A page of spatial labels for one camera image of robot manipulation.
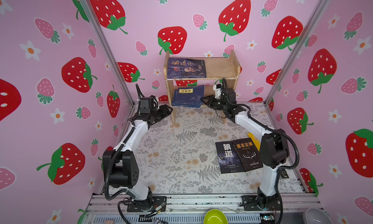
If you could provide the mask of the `blue book yellow label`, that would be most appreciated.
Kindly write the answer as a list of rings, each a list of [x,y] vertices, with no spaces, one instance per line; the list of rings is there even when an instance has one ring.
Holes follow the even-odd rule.
[[[201,101],[195,101],[195,102],[176,101],[176,102],[172,102],[172,106],[175,106],[175,107],[200,108],[201,105],[202,105]]]

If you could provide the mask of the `purple-navy book yellow label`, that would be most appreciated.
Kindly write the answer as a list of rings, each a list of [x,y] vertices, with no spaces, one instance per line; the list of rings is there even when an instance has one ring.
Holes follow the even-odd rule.
[[[179,88],[174,91],[172,102],[198,102],[204,94],[204,86]]]

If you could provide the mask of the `dark blue portrait cover book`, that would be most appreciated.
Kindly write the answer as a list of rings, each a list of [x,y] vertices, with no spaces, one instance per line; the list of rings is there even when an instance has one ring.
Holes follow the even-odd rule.
[[[205,60],[169,58],[167,66],[168,79],[206,78]]]

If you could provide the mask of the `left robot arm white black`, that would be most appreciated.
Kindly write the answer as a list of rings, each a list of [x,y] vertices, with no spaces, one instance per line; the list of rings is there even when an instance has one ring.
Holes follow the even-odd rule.
[[[104,194],[110,201],[126,193],[135,207],[148,211],[153,206],[153,194],[139,181],[135,151],[149,128],[170,116],[173,109],[166,104],[159,105],[154,95],[144,96],[138,85],[136,89],[139,104],[134,116],[128,119],[127,133],[113,150],[106,150],[103,154]]]

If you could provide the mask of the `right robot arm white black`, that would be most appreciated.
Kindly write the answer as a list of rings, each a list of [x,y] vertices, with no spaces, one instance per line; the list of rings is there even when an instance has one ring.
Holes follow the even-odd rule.
[[[214,95],[202,97],[203,104],[213,110],[222,111],[227,119],[236,123],[260,142],[259,155],[263,163],[262,182],[257,192],[255,204],[262,210],[275,204],[282,204],[278,191],[281,171],[295,169],[300,162],[297,145],[282,129],[272,129],[251,115],[246,104],[239,104],[230,88],[218,88]]]

